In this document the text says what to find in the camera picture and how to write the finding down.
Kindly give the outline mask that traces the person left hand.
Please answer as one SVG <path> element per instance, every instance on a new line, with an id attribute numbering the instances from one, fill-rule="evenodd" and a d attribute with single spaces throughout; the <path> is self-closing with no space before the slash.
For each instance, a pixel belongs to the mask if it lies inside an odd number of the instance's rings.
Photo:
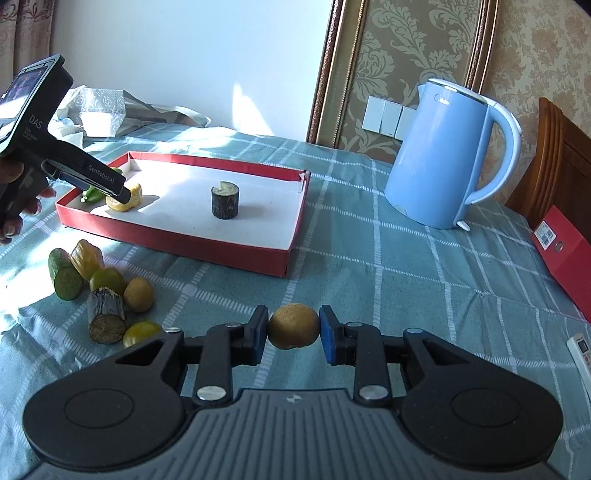
<path id="1" fill-rule="evenodd" d="M 50 198 L 55 191 L 39 171 L 16 160 L 1 159 L 1 244 L 7 245 L 19 235 L 21 214 L 37 215 L 40 198 Z"/>

